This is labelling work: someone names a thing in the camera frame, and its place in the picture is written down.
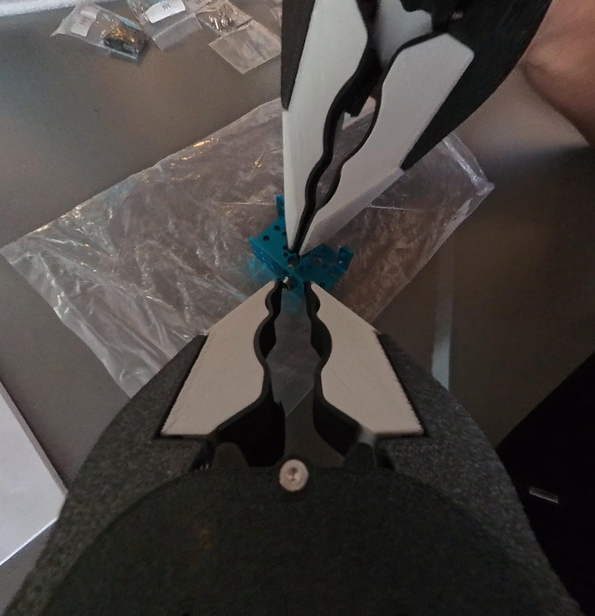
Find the blue perforated metal bracket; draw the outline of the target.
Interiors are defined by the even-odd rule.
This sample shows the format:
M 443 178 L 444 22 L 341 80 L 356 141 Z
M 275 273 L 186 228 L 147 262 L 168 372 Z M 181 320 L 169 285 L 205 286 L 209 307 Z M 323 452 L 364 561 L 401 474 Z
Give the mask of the blue perforated metal bracket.
M 264 266 L 281 280 L 288 275 L 294 286 L 290 291 L 304 292 L 305 283 L 315 283 L 326 291 L 348 271 L 354 252 L 347 246 L 333 250 L 321 244 L 304 256 L 288 250 L 286 242 L 285 202 L 282 195 L 276 196 L 277 219 L 261 234 L 251 237 L 253 253 Z

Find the scattered small parts bags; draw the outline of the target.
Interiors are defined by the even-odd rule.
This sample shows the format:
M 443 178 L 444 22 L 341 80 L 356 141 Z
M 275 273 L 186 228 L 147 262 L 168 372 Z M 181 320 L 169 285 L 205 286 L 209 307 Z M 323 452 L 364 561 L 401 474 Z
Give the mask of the scattered small parts bags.
M 240 74 L 281 53 L 280 35 L 234 1 L 127 1 L 127 5 L 130 18 L 97 2 L 80 1 L 52 35 L 138 61 L 150 43 L 167 50 L 208 30 L 209 47 Z

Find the person's right forearm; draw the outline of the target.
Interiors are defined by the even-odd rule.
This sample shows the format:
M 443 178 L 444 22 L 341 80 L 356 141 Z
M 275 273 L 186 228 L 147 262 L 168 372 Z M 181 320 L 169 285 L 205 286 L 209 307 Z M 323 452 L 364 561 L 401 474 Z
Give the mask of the person's right forearm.
M 595 1 L 553 1 L 522 66 L 535 91 L 595 148 Z

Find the white instruction manual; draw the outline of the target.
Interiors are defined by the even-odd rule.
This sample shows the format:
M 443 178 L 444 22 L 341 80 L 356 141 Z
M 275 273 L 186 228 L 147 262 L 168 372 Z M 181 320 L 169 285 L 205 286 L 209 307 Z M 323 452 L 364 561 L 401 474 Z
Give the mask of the white instruction manual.
M 0 381 L 0 567 L 58 518 L 66 488 Z

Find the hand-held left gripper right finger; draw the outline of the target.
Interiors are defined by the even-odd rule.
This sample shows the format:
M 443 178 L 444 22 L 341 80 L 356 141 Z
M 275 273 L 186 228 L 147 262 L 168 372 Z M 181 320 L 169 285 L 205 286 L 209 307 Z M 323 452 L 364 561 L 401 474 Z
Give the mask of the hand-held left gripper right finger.
M 319 363 L 314 424 L 319 434 L 422 434 L 401 381 L 369 323 L 315 283 L 307 284 L 310 343 Z

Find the clear plastic bag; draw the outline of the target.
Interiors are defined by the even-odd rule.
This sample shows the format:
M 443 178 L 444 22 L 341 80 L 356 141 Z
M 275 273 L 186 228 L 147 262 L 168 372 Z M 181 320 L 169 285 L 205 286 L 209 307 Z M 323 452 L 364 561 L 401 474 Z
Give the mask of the clear plastic bag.
M 277 218 L 280 100 L 0 250 L 132 397 L 271 279 L 249 239 Z M 329 240 L 354 252 L 331 293 L 375 318 L 492 192 L 450 134 Z

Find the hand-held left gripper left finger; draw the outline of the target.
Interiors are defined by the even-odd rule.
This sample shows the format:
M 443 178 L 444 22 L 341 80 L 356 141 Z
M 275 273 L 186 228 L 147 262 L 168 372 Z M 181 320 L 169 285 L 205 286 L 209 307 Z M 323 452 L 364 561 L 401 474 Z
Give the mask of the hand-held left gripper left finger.
M 271 281 L 209 329 L 162 435 L 212 437 L 263 401 L 280 303 L 281 283 Z

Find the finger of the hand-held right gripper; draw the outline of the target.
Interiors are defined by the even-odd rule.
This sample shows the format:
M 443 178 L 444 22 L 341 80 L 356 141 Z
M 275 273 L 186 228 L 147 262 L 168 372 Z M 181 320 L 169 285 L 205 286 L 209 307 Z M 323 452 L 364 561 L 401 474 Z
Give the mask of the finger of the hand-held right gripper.
M 300 254 L 324 243 L 399 179 L 402 164 L 474 58 L 451 35 L 399 50 L 384 77 L 367 135 L 339 169 Z
M 282 123 L 287 246 L 305 251 L 339 122 L 371 63 L 359 1 L 283 1 Z

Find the grey desk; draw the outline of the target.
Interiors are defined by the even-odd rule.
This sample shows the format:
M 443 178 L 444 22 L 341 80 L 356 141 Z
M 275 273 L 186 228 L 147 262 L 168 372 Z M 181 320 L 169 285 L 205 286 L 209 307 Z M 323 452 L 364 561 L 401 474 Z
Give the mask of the grey desk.
M 0 249 L 279 93 L 208 30 L 138 64 L 53 37 L 68 13 L 0 19 Z M 495 188 L 376 326 L 427 365 L 453 281 L 449 384 L 497 442 L 595 351 L 595 148 L 522 64 L 458 133 Z M 126 401 L 1 255 L 0 379 L 66 485 Z

